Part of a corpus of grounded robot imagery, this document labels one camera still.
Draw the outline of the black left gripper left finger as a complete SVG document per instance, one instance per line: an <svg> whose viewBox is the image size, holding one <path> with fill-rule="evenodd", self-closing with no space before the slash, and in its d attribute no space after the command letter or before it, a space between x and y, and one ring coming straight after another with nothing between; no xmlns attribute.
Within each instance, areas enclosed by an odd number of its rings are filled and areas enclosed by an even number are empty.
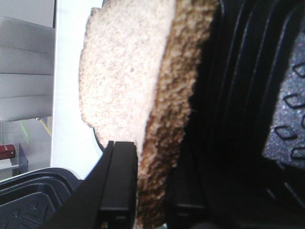
<svg viewBox="0 0 305 229"><path fill-rule="evenodd" d="M40 228L133 228L137 169L134 143L110 141L91 173Z"/></svg>

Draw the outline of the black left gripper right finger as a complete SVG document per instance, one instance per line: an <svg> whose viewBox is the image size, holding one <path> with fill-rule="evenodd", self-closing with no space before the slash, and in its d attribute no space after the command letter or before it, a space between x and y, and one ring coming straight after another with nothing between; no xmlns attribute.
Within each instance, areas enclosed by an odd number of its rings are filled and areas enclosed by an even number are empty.
<svg viewBox="0 0 305 229"><path fill-rule="evenodd" d="M189 229L202 221L206 212L190 142L183 140L180 150L177 166L167 178L164 210L169 229Z"/></svg>

